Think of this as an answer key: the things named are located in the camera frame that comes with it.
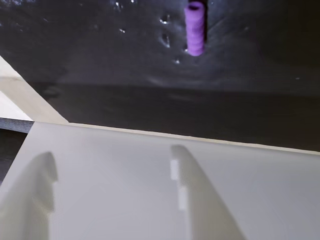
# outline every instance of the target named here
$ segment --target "purple cylinder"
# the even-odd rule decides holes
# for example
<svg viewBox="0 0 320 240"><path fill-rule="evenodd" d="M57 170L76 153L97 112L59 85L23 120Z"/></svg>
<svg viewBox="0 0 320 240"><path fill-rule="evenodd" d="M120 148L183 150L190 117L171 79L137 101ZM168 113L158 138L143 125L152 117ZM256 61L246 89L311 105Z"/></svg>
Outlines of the purple cylinder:
<svg viewBox="0 0 320 240"><path fill-rule="evenodd" d="M192 1L184 9L184 14L188 53L199 56L205 50L205 6Z"/></svg>

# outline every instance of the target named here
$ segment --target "white speck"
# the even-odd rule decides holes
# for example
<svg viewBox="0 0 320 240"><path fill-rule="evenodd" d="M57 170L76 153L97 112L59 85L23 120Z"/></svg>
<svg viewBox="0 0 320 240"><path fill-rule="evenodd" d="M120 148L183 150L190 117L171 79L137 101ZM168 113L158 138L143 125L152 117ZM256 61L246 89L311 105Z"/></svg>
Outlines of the white speck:
<svg viewBox="0 0 320 240"><path fill-rule="evenodd" d="M163 33L160 40L165 47L170 48L170 39L167 34Z"/></svg>
<svg viewBox="0 0 320 240"><path fill-rule="evenodd" d="M168 24L169 22L170 22L170 15L169 14L160 18L160 23L162 23L162 24Z"/></svg>
<svg viewBox="0 0 320 240"><path fill-rule="evenodd" d="M94 24L92 28L93 28L93 30L95 30L96 32L99 32L100 29L101 29L101 28L100 28L100 25L98 25L98 24Z"/></svg>
<svg viewBox="0 0 320 240"><path fill-rule="evenodd" d="M21 1L17 1L17 0L12 1L12 3L14 5L17 5L17 6L21 6L22 5L22 2Z"/></svg>
<svg viewBox="0 0 320 240"><path fill-rule="evenodd" d="M115 2L115 6L114 6L115 10L117 10L118 12L121 12L121 10L123 8L124 8L124 6L120 2L118 2L118 1Z"/></svg>

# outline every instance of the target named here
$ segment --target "black backdrop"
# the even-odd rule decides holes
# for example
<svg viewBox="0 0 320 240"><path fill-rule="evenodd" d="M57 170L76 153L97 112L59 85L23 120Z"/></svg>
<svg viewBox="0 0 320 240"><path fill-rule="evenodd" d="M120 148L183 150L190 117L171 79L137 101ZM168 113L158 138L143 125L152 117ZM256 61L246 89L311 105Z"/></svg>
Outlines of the black backdrop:
<svg viewBox="0 0 320 240"><path fill-rule="evenodd" d="M4 180L26 137L26 133L0 129L0 183Z"/></svg>
<svg viewBox="0 0 320 240"><path fill-rule="evenodd" d="M319 151L318 1L205 3L191 57L186 0L0 0L0 55L70 122Z"/></svg>

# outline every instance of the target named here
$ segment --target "black fabric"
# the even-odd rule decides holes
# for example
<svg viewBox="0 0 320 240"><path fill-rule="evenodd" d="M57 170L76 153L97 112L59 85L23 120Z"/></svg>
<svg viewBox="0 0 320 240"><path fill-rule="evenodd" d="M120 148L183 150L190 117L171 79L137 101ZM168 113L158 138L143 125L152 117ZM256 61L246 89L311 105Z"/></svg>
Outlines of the black fabric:
<svg viewBox="0 0 320 240"><path fill-rule="evenodd" d="M4 180L26 137L26 133L0 129L0 182Z"/></svg>
<svg viewBox="0 0 320 240"><path fill-rule="evenodd" d="M320 3L205 1L199 57L186 4L2 0L0 55L70 122L319 151Z"/></svg>

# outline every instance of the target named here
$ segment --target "white plastic surface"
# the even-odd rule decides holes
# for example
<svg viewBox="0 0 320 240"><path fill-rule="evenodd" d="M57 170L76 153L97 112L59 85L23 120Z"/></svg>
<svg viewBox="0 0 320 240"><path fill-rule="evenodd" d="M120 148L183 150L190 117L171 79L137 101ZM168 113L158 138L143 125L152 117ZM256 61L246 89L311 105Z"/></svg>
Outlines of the white plastic surface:
<svg viewBox="0 0 320 240"><path fill-rule="evenodd" d="M17 105L0 91L0 118L32 121Z"/></svg>
<svg viewBox="0 0 320 240"><path fill-rule="evenodd" d="M319 223L318 155L48 123L0 187L1 240L318 240Z"/></svg>

